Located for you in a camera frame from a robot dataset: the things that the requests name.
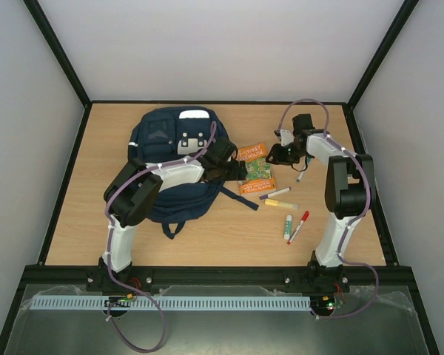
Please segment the yellow highlighter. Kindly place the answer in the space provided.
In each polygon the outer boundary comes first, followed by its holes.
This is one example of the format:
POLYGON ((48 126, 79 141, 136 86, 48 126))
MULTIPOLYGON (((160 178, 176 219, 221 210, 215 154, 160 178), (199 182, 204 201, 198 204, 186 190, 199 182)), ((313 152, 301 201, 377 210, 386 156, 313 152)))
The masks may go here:
POLYGON ((281 208, 286 208, 286 209, 293 209, 293 210, 299 209, 298 204, 290 203, 290 202, 286 202, 286 201, 281 201, 281 200, 265 199, 264 204, 266 206, 281 207, 281 208))

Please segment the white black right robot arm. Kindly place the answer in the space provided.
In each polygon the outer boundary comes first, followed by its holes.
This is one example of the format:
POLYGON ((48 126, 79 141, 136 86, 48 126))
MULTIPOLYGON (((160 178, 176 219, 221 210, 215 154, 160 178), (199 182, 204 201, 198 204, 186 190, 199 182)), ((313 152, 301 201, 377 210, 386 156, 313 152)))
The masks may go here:
POLYGON ((346 262, 343 255, 353 231, 376 201, 374 161, 371 155, 351 152, 328 132, 315 129, 309 114, 297 115, 292 122, 292 131, 275 130, 279 142, 266 162, 293 167, 302 159, 314 158, 327 167, 324 200, 330 216, 314 250, 319 265, 308 271, 309 284, 322 290, 334 280, 330 268, 346 262))

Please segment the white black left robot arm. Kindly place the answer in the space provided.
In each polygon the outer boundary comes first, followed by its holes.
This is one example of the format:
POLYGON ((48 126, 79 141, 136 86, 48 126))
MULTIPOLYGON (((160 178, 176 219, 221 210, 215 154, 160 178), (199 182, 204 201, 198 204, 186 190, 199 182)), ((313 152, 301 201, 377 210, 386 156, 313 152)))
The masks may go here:
POLYGON ((244 180, 246 164, 236 145, 218 138, 198 152, 163 163, 128 160, 104 193, 109 218, 102 259, 119 273, 132 263, 136 227, 145 219, 162 226, 172 239, 188 220, 205 215, 227 181, 244 180))

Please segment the purple capped white marker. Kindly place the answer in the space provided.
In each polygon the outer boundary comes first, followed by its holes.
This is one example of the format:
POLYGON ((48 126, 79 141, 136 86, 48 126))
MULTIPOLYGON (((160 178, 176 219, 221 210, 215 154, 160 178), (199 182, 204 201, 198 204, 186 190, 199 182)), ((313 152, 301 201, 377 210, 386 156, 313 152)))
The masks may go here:
POLYGON ((283 194, 283 193, 290 192, 291 189, 292 189, 292 188, 291 188, 290 186, 289 186, 289 187, 286 187, 286 188, 284 188, 284 189, 279 189, 279 190, 277 190, 277 191, 274 191, 274 192, 271 192, 271 193, 268 193, 268 194, 265 194, 265 195, 261 195, 261 196, 259 197, 259 199, 260 199, 260 200, 270 199, 270 198, 273 198, 274 196, 278 196, 278 195, 281 195, 281 194, 283 194))

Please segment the orange Treehouse book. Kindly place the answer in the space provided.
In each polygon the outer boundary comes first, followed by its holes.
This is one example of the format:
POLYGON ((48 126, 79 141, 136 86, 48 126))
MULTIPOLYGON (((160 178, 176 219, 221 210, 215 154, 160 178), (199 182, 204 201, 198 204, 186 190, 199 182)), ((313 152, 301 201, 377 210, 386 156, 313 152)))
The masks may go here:
POLYGON ((276 190, 271 165, 266 162, 267 155, 264 143, 241 147, 238 150, 237 159, 246 164, 247 170, 245 179, 238 182, 241 195, 264 195, 276 190))

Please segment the green white glue stick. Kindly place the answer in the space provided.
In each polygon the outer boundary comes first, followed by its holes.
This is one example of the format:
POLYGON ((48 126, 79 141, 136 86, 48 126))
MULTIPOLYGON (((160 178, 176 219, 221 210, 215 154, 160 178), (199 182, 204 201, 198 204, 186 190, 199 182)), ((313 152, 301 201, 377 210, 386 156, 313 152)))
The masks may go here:
POLYGON ((284 228, 283 228, 283 239, 288 240, 291 236, 292 232, 292 216, 288 214, 285 219, 284 228))

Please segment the red capped white marker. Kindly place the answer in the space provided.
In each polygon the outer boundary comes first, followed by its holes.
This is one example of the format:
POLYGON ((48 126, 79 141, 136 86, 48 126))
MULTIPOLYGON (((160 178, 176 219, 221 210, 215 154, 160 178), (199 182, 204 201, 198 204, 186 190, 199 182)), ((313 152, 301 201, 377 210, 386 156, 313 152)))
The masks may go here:
POLYGON ((288 245, 292 244, 292 242, 294 241, 294 239, 297 236, 298 232, 300 231, 301 227, 303 226, 303 224, 308 219, 309 214, 310 214, 309 211, 305 211, 305 213, 303 214, 302 218, 300 219, 300 222, 297 224, 297 226, 295 227, 295 230, 293 231, 292 235, 289 237, 289 239, 287 241, 288 245))

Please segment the green capped white marker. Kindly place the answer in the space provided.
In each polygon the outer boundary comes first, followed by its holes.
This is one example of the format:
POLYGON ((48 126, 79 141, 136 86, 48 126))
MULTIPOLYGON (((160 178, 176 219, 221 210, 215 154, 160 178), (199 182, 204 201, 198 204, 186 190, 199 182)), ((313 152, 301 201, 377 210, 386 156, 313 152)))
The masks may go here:
POLYGON ((309 168, 310 160, 311 160, 310 157, 306 157, 306 159, 304 161, 303 168, 300 170, 299 175, 297 176, 297 179, 296 179, 297 183, 300 183, 302 181, 303 176, 305 175, 307 169, 309 168))

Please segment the black aluminium frame rail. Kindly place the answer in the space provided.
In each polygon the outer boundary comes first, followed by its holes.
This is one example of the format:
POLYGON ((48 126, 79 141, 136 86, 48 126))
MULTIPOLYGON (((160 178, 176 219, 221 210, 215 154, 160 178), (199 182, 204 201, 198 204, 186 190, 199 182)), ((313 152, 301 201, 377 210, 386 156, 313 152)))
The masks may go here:
MULTIPOLYGON (((255 285, 289 293, 320 294, 344 291, 354 285, 373 285, 374 272, 365 266, 298 267, 156 267, 133 266, 118 280, 155 294, 172 285, 244 286, 255 285)), ((114 283, 98 266, 26 266, 18 284, 82 285, 86 291, 122 294, 125 288, 114 283)))

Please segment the navy blue student backpack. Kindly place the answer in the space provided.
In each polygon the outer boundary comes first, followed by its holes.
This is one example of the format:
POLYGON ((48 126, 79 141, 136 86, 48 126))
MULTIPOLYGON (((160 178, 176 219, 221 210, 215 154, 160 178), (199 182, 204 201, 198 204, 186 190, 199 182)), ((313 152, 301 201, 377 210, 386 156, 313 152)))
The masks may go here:
MULTIPOLYGON (((205 154, 224 160, 235 159, 238 148, 229 140, 223 123, 215 111, 203 106, 163 107, 148 112, 130 135, 127 156, 148 165, 193 156, 203 149, 210 138, 212 124, 215 124, 215 141, 205 154)), ((202 166, 205 154, 199 157, 202 166)), ((147 218, 161 224, 163 233, 172 240, 186 221, 206 214, 220 193, 252 210, 258 210, 258 204, 228 190, 225 182, 227 180, 203 180, 202 175, 194 183, 182 183, 165 189, 158 193, 147 218)))

